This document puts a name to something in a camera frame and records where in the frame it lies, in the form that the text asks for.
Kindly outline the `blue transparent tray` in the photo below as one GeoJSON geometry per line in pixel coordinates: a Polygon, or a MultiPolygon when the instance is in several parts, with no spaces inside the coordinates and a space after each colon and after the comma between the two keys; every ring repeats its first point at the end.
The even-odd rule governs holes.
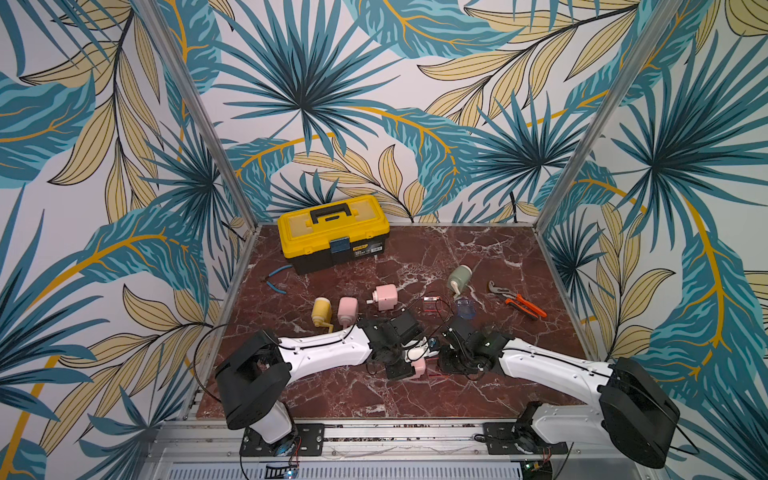
{"type": "Polygon", "coordinates": [[[456,300],[456,313],[460,318],[472,320],[476,317],[474,302],[469,298],[459,298],[456,300]]]}

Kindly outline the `yellow pencil sharpener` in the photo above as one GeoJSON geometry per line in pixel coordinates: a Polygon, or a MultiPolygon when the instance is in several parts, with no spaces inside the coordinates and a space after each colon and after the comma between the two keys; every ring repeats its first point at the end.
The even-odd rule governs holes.
{"type": "Polygon", "coordinates": [[[332,304],[329,299],[325,297],[317,297],[314,300],[311,319],[315,327],[325,328],[329,333],[333,332],[332,304]]]}

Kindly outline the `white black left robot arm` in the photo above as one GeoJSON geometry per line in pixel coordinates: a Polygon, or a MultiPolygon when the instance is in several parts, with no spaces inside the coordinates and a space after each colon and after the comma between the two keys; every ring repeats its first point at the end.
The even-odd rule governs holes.
{"type": "Polygon", "coordinates": [[[281,401],[288,385],[368,361],[383,365],[390,380],[406,379],[415,375],[415,364],[428,351],[424,329],[404,310],[390,319],[359,318],[350,327],[313,337],[260,330],[217,367],[214,378],[227,427],[251,428],[275,445],[294,435],[294,422],[281,401]]]}

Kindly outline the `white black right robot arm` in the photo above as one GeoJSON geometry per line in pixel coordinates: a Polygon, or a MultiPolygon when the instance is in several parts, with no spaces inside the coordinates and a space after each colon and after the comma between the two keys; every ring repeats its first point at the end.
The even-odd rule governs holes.
{"type": "Polygon", "coordinates": [[[544,443],[612,445],[637,464],[665,466],[680,410],[637,361],[579,359],[497,330],[476,330],[458,317],[428,346],[446,374],[495,373],[581,401],[574,414],[543,403],[526,408],[518,424],[544,443]]]}

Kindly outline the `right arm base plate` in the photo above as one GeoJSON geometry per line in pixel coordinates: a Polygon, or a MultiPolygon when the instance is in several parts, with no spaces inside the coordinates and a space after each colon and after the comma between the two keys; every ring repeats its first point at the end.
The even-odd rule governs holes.
{"type": "Polygon", "coordinates": [[[487,422],[482,425],[482,443],[489,455],[547,456],[566,454],[566,442],[548,443],[529,425],[516,422],[487,422]]]}

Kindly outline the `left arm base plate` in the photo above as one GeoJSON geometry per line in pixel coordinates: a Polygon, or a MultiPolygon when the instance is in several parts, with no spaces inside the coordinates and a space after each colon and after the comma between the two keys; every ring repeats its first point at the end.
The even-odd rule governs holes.
{"type": "Polygon", "coordinates": [[[244,431],[239,454],[246,458],[288,459],[290,455],[319,457],[322,455],[325,425],[298,423],[279,440],[267,442],[252,427],[244,431]]]}

